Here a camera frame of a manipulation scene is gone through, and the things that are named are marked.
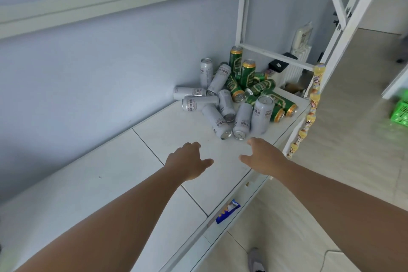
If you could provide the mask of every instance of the hand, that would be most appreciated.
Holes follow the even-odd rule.
[[[165,167],[173,168],[184,174],[184,180],[192,180],[199,177],[214,161],[210,158],[201,160],[200,143],[186,143],[176,149],[166,160]]]
[[[247,144],[252,147],[252,155],[240,155],[239,160],[261,174],[275,176],[289,162],[281,151],[263,139],[250,138]]]

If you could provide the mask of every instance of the silver can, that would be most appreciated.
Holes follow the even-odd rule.
[[[268,96],[260,96],[256,100],[251,119],[251,128],[255,135],[261,135],[268,129],[274,105],[273,99]]]
[[[173,98],[176,100],[182,100],[184,99],[184,97],[187,97],[187,96],[205,96],[206,93],[207,93],[207,90],[203,88],[176,86],[173,89]]]
[[[220,90],[218,93],[220,99],[220,112],[227,123],[232,123],[235,119],[234,104],[232,103],[231,93],[228,89]]]
[[[214,74],[213,62],[210,58],[203,58],[200,65],[200,84],[202,88],[207,89],[213,80]]]
[[[218,94],[218,92],[223,88],[230,74],[231,67],[226,64],[221,64],[210,86],[207,88],[207,94],[212,96]]]
[[[220,101],[217,96],[185,97],[181,101],[183,111],[188,112],[202,110],[207,104],[218,106]]]
[[[221,113],[218,112],[217,108],[213,104],[206,105],[202,109],[203,115],[207,118],[214,130],[215,134],[221,140],[229,138],[232,134],[230,125],[222,117]]]
[[[249,135],[251,129],[253,107],[249,103],[243,103],[238,109],[232,133],[238,140],[243,140]]]

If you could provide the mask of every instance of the human arm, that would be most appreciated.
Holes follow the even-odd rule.
[[[286,159],[263,139],[240,160],[278,179],[362,271],[407,271],[408,212]]]
[[[70,228],[16,272],[128,272],[176,189],[213,163],[186,143],[163,168]]]

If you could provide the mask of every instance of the blue snack wrapper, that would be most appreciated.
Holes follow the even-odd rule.
[[[217,224],[221,223],[224,219],[226,219],[228,216],[230,216],[237,208],[240,208],[241,206],[237,201],[232,199],[230,204],[227,205],[227,207],[224,209],[224,211],[221,212],[221,214],[215,219]]]

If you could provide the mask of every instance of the tiled floor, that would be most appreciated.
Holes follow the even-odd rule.
[[[402,68],[394,62],[397,42],[392,34],[357,31],[293,160],[408,210],[408,128],[389,122],[394,104],[381,99]],[[269,272],[358,271],[344,254],[326,252],[338,248],[277,180],[263,187],[197,271],[247,271],[253,247]]]

